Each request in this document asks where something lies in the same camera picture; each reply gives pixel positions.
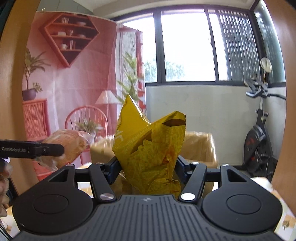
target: tree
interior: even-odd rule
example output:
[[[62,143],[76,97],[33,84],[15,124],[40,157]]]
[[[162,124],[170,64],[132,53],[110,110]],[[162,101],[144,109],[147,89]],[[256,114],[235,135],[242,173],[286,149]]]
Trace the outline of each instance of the tree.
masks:
[[[145,68],[145,81],[156,82],[157,80],[157,68],[156,59],[144,64]],[[165,62],[166,77],[168,79],[180,79],[185,76],[184,66],[182,64],[173,63],[170,61]]]

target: human hand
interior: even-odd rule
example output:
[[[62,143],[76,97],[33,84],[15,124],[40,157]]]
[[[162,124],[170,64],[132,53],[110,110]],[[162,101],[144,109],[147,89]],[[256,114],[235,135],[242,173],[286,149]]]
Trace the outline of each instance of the human hand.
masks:
[[[3,204],[9,203],[9,197],[6,192],[9,189],[9,180],[12,173],[12,166],[6,162],[0,160],[0,217],[6,217],[7,212]]]

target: wooden frame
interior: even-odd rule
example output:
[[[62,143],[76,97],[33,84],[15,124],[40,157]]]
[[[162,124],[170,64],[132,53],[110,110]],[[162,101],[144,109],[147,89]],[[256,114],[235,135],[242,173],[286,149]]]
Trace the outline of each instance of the wooden frame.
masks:
[[[285,66],[287,110],[281,154],[272,184],[296,214],[296,10],[285,0],[264,0],[281,45]]]
[[[40,0],[16,0],[0,40],[0,139],[26,140],[22,111],[24,58],[31,24]],[[18,194],[38,182],[30,159],[11,158]]]

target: silver screw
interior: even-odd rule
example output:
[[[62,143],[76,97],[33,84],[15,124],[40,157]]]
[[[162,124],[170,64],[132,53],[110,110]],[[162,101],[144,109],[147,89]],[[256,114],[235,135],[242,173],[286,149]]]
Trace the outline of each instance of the silver screw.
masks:
[[[110,201],[110,200],[114,199],[114,195],[111,193],[103,193],[100,195],[100,199],[104,200],[104,201]]]
[[[183,193],[181,195],[181,199],[183,199],[185,201],[191,201],[191,200],[195,199],[195,195],[193,193],[190,193],[190,192]]]

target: lamp shade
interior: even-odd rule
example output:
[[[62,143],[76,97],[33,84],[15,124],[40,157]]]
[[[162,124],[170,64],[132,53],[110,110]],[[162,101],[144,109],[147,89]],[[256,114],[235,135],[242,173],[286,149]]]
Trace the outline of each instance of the lamp shade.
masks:
[[[111,90],[105,90],[97,99],[96,104],[121,104]]]

